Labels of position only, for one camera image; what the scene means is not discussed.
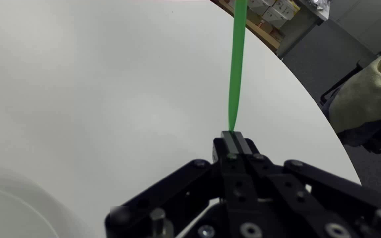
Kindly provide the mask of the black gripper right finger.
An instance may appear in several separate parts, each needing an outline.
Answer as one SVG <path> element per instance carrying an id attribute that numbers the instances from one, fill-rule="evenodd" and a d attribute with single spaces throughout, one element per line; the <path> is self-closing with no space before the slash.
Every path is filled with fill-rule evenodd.
<path id="1" fill-rule="evenodd" d="M 248 169 L 262 169 L 266 165 L 266 159 L 261 154 L 252 150 L 250 143 L 240 132 L 236 132 L 233 137 L 237 147 L 240 149 L 240 155 L 244 158 Z"/>

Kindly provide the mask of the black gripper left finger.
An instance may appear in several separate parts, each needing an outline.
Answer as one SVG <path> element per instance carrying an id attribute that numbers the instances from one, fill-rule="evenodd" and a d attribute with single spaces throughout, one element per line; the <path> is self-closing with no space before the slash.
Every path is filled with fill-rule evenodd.
<path id="1" fill-rule="evenodd" d="M 238 173 L 240 151 L 230 132 L 222 132 L 220 138 L 213 141 L 213 162 L 218 167 L 220 175 L 233 175 Z"/>

